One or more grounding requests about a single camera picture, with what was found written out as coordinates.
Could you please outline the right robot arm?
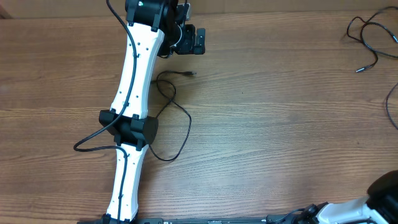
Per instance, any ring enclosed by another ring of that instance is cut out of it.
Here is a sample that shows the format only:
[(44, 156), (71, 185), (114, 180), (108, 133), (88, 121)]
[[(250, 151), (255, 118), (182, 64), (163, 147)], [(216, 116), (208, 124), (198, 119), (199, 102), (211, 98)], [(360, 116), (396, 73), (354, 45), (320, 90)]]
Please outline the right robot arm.
[(374, 181), (367, 194), (345, 203), (312, 205), (296, 217), (295, 223), (397, 224), (397, 171)]

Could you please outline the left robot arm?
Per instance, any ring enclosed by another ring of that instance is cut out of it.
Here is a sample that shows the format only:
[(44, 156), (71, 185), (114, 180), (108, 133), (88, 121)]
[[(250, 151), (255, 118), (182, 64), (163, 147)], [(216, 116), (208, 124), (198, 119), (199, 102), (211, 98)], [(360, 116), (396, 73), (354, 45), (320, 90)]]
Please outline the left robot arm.
[(111, 201), (100, 223), (135, 223), (142, 165), (159, 126), (148, 115), (155, 62), (172, 54), (203, 55), (205, 30), (187, 24), (191, 5), (178, 1), (126, 1), (127, 45), (118, 92), (100, 123), (113, 135), (116, 173)]

